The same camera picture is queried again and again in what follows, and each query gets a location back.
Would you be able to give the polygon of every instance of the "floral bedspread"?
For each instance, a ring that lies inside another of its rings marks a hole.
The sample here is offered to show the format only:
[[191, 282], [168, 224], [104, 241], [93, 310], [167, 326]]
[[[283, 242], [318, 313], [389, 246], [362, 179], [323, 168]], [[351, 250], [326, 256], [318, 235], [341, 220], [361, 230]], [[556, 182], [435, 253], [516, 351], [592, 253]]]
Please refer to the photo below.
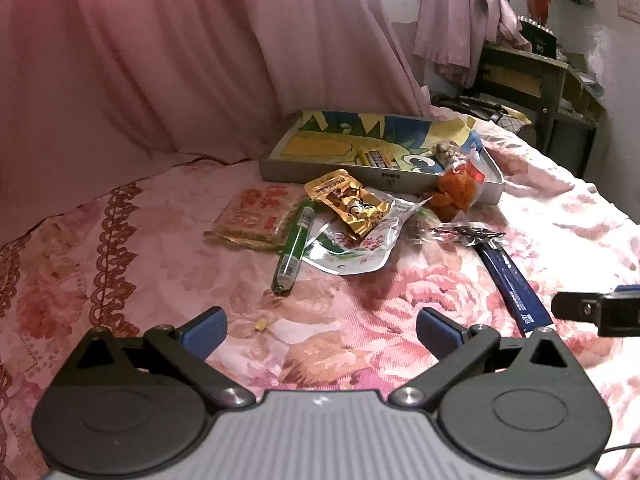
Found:
[[[515, 136], [486, 125], [482, 134], [508, 182], [500, 204], [476, 207], [472, 219], [507, 231], [508, 252], [547, 307], [560, 288], [602, 292], [640, 282], [640, 230], [626, 215]], [[202, 237], [231, 197], [258, 180], [256, 162], [200, 160], [46, 219], [0, 250], [0, 479], [46, 472], [31, 412], [92, 326], [131, 336], [222, 306], [228, 337], [208, 361], [256, 394], [388, 394], [434, 364], [415, 336], [424, 306], [516, 334], [474, 251], [455, 244], [416, 250], [401, 241], [384, 269], [360, 276], [305, 266], [292, 295], [274, 297], [276, 255]], [[556, 326], [610, 407], [609, 445], [640, 441], [639, 342], [599, 339], [583, 324]], [[640, 478], [640, 450], [606, 454], [598, 471]]]

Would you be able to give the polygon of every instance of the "snack package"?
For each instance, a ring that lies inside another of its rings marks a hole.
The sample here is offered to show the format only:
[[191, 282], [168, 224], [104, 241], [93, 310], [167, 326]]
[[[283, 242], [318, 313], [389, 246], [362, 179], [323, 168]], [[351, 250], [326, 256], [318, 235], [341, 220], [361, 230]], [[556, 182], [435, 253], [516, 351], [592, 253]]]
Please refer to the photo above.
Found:
[[306, 198], [300, 184], [264, 182], [238, 193], [205, 237], [218, 237], [250, 249], [284, 246], [290, 222]]
[[346, 170], [327, 173], [305, 184], [309, 198], [327, 204], [363, 238], [389, 212], [389, 204], [362, 187]]
[[451, 222], [478, 201], [486, 165], [476, 149], [467, 155], [454, 142], [437, 143], [433, 153], [446, 170], [438, 177], [438, 192], [431, 194], [429, 207], [442, 221]]
[[414, 203], [377, 189], [368, 191], [389, 204], [385, 217], [361, 240], [353, 238], [342, 220], [334, 219], [306, 245], [304, 261], [339, 276], [373, 272], [386, 264], [402, 225], [425, 201]]

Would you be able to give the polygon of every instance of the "white wall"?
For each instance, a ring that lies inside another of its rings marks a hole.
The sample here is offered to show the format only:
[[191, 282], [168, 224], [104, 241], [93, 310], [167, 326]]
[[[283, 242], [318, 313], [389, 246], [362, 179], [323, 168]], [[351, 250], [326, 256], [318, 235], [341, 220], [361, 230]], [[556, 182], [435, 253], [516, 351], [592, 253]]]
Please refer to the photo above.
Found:
[[605, 89], [608, 120], [586, 177], [640, 222], [640, 24], [620, 18], [616, 0], [596, 0], [595, 9], [563, 2], [561, 17], [562, 43], [587, 55]]

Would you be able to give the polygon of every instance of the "blue gripper pad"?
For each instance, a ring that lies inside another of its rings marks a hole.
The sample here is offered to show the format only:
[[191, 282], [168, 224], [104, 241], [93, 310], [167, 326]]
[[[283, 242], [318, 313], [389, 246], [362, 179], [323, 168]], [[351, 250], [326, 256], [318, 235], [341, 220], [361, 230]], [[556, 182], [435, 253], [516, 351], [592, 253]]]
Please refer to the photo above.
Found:
[[616, 292], [633, 292], [634, 290], [640, 290], [640, 285], [619, 285], [616, 287]]
[[418, 312], [415, 332], [418, 341], [440, 360], [464, 344], [463, 334], [466, 329], [451, 320], [444, 322], [438, 317], [436, 310], [424, 308]]
[[226, 338], [225, 311], [211, 307], [177, 331], [180, 345], [204, 361]]

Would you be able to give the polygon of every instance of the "green sausage stick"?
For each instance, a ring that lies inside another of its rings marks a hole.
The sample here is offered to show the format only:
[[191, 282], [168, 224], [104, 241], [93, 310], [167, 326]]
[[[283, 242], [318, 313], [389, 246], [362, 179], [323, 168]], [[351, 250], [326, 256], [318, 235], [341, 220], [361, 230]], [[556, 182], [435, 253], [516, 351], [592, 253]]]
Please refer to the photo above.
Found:
[[305, 200], [300, 206], [298, 221], [291, 227], [273, 275], [271, 290], [276, 296], [287, 294], [296, 282], [306, 238], [316, 218], [316, 208], [316, 202], [313, 200]]

